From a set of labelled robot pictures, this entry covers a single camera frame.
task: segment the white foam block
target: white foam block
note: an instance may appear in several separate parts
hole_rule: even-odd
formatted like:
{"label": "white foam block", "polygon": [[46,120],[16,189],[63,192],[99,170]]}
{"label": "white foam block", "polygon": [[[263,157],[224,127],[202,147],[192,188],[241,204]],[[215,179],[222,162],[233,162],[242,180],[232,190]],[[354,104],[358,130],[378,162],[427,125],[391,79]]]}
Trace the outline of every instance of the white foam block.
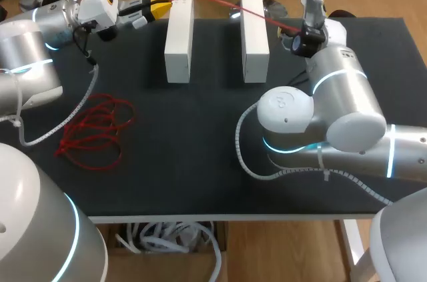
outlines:
{"label": "white foam block", "polygon": [[[260,15],[264,14],[262,0],[242,0],[242,7]],[[256,15],[240,11],[240,29],[244,81],[264,83],[270,58],[266,22]]]}
{"label": "white foam block", "polygon": [[169,83],[189,83],[193,24],[193,0],[174,1],[169,14],[165,45],[166,74]]}

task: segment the white cable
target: white cable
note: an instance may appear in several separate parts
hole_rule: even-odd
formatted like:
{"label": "white cable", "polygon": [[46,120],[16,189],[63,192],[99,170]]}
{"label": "white cable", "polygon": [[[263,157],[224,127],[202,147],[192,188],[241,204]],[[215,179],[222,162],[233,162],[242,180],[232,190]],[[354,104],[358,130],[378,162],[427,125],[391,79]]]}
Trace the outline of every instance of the white cable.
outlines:
{"label": "white cable", "polygon": [[213,272],[211,274],[211,277],[209,279],[209,282],[215,282],[218,278],[218,275],[220,275],[221,264],[222,264],[220,246],[218,245],[218,242],[216,241],[215,235],[207,227],[204,227],[200,223],[191,222],[191,223],[188,223],[188,225],[195,227],[196,229],[199,229],[200,231],[203,231],[211,239],[213,251],[215,252],[216,264],[215,264],[215,268],[213,269]]}
{"label": "white cable", "polygon": [[325,168],[325,165],[323,163],[323,155],[322,155],[322,144],[318,143],[318,163],[319,163],[319,168],[321,170],[323,170],[323,174],[324,174],[324,179],[325,181],[329,181],[329,176],[331,174],[331,171]]}
{"label": "white cable", "polygon": [[42,142],[43,140],[47,139],[52,134],[54,134],[55,132],[57,132],[58,130],[60,130],[68,122],[70,122],[70,120],[72,120],[75,117],[75,115],[77,114],[77,112],[80,111],[80,109],[83,107],[83,105],[86,103],[87,99],[91,95],[91,93],[93,91],[93,88],[95,87],[95,83],[96,83],[96,80],[98,78],[98,71],[99,71],[99,66],[97,64],[97,65],[95,65],[93,67],[93,70],[91,71],[91,72],[93,72],[92,81],[89,84],[89,87],[88,87],[88,89],[86,91],[86,94],[83,96],[83,99],[80,101],[80,103],[78,104],[78,106],[70,113],[70,115],[64,121],[62,121],[60,124],[58,124],[52,130],[50,130],[46,134],[42,135],[38,139],[36,139],[34,141],[31,141],[31,142],[25,142],[25,138],[24,138],[24,122],[23,122],[22,118],[20,116],[18,116],[18,114],[16,114],[16,115],[6,115],[4,117],[0,117],[0,122],[7,121],[7,120],[12,120],[12,119],[18,119],[21,122],[20,125],[15,125],[15,124],[14,125],[16,127],[18,127],[18,130],[19,130],[19,142],[24,147],[30,147],[32,145],[35,145],[35,144],[38,144],[38,143]]}
{"label": "white cable", "polygon": [[21,118],[21,110],[22,110],[22,89],[21,85],[19,84],[18,77],[14,74],[12,70],[9,69],[0,69],[0,71],[4,71],[11,75],[13,82],[16,86],[16,93],[17,93],[17,106],[16,106],[16,115],[15,120],[13,121],[13,125],[16,127],[21,126],[20,118]]}
{"label": "white cable", "polygon": [[[201,232],[205,233],[208,237],[208,241],[212,242],[213,250],[215,252],[216,264],[215,268],[212,271],[209,282],[214,282],[218,278],[218,275],[221,271],[222,258],[221,251],[218,242],[216,241],[214,235],[214,223],[210,221],[211,229],[204,227],[197,222],[150,222],[148,223],[139,233],[139,243],[143,247],[143,250],[138,249],[135,246],[134,239],[137,236],[137,231],[139,228],[139,223],[135,223],[132,229],[132,224],[128,223],[126,225],[126,237],[127,241],[116,234],[115,238],[132,253],[189,253],[193,251],[191,245],[197,244],[199,238],[201,237]],[[148,235],[150,229],[153,228],[152,235]],[[184,245],[177,244],[178,236],[183,233],[184,230],[192,230],[192,238],[186,242],[183,242]]]}
{"label": "white cable", "polygon": [[290,45],[292,44],[293,41],[293,37],[288,37],[286,34],[282,35],[282,40],[280,41],[280,44],[282,44],[282,47],[286,50],[286,51],[291,51],[290,46],[287,47],[286,46],[286,42],[290,42]]}
{"label": "white cable", "polygon": [[[264,181],[269,181],[269,180],[274,180],[277,179],[278,177],[281,177],[283,175],[287,175],[287,174],[291,174],[291,173],[296,173],[296,172],[304,172],[304,171],[324,171],[324,169],[321,168],[315,168],[315,167],[302,167],[302,168],[292,168],[292,169],[282,169],[281,171],[274,173],[272,175],[267,175],[267,176],[263,176],[263,175],[258,175],[254,172],[252,172],[248,166],[244,163],[243,161],[243,157],[242,157],[242,152],[240,151],[240,129],[242,128],[242,124],[244,119],[248,116],[249,113],[251,113],[258,105],[257,103],[254,103],[253,105],[251,105],[248,109],[246,109],[246,111],[243,112],[242,116],[240,117],[237,127],[236,127],[236,133],[234,136],[234,141],[235,141],[235,145],[236,145],[236,153],[238,155],[238,160],[240,165],[242,166],[243,170],[245,170],[245,172],[250,175],[251,177],[257,179],[257,180],[264,180]],[[367,192],[369,195],[371,195],[373,198],[379,200],[380,202],[386,204],[386,205],[391,205],[393,204],[393,202],[391,202],[389,199],[386,199],[385,197],[379,195],[377,192],[375,192],[374,190],[372,190],[369,186],[367,186],[366,184],[364,184],[361,180],[359,180],[357,177],[349,174],[348,172],[345,171],[339,171],[339,170],[331,170],[329,169],[330,172],[332,173],[336,173],[339,175],[342,175],[343,177],[353,181],[355,184],[359,185],[360,188],[362,188],[363,190],[365,190],[365,192]]]}

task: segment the table leg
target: table leg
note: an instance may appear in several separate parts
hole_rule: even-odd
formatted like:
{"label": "table leg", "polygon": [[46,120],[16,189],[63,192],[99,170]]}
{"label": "table leg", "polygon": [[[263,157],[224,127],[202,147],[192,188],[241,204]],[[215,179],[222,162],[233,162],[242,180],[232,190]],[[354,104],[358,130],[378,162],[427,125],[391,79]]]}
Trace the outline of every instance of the table leg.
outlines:
{"label": "table leg", "polygon": [[360,258],[359,262],[350,271],[351,282],[368,282],[375,275],[375,267],[372,262],[371,253],[368,250]]}
{"label": "table leg", "polygon": [[344,238],[351,282],[368,282],[375,275],[375,268],[369,250],[365,252],[355,219],[341,220],[340,227]]}

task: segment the black table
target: black table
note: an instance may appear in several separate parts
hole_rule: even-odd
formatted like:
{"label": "black table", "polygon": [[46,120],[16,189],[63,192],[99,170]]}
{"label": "black table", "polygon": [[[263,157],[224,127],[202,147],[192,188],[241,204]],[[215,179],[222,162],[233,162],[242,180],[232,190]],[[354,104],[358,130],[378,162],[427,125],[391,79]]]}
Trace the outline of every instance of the black table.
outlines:
{"label": "black table", "polygon": [[[359,57],[389,123],[427,126],[422,103],[427,98],[427,70],[401,19],[343,19],[348,46]],[[268,82],[242,81],[240,25],[224,20],[196,20],[191,81],[167,84],[163,47],[166,21],[121,32],[104,43],[92,37],[89,48],[100,66],[95,92],[131,101],[137,121],[121,134],[123,159],[111,171],[79,169],[53,154],[62,131],[30,149],[17,142],[12,126],[0,126],[0,139],[28,154],[84,213],[98,222],[176,219],[291,219],[357,217],[383,205],[337,175],[298,173],[275,181],[257,181],[241,169],[234,131],[243,111],[272,87],[285,85],[305,61],[282,49],[276,28],[268,27]],[[23,113],[27,140],[62,121],[80,101],[91,75],[75,46],[53,59],[64,94],[54,103]],[[302,85],[309,91],[308,84]],[[37,125],[34,117],[43,117]],[[275,170],[262,145],[256,115],[242,129],[242,152],[259,174]],[[370,177],[359,178],[395,201],[426,184]]]}

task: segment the red cable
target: red cable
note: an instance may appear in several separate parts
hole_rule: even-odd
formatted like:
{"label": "red cable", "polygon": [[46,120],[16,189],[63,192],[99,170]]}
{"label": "red cable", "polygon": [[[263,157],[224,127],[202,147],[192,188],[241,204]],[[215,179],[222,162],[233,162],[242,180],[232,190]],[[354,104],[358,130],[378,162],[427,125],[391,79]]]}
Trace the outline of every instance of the red cable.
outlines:
{"label": "red cable", "polygon": [[[89,100],[105,99],[100,104],[88,108],[74,117],[66,126],[59,148],[55,155],[64,155],[68,160],[77,166],[92,170],[101,171],[115,167],[121,160],[121,146],[119,142],[119,131],[127,127],[135,119],[135,109],[126,100],[114,99],[111,95],[100,93],[91,95]],[[122,124],[117,124],[117,107],[124,106],[130,110],[132,115],[129,120]],[[82,136],[82,133],[90,131],[90,135]],[[104,166],[86,165],[78,161],[69,151],[101,151],[111,147],[117,148],[117,159]]]}
{"label": "red cable", "polygon": [[224,5],[226,7],[233,7],[234,9],[239,9],[239,10],[251,13],[251,14],[256,15],[257,17],[260,17],[260,18],[266,20],[267,22],[269,22],[273,25],[276,25],[278,27],[281,27],[282,29],[285,29],[285,30],[289,30],[289,31],[293,31],[293,32],[300,32],[301,31],[301,30],[297,29],[296,27],[290,27],[289,25],[274,21],[273,19],[270,19],[269,17],[264,17],[263,15],[260,15],[258,13],[251,11],[251,10],[245,9],[244,7],[240,7],[239,5],[235,5],[233,3],[230,3],[230,2],[227,2],[224,0],[208,0],[208,1],[216,2],[216,3],[219,3],[220,5]]}

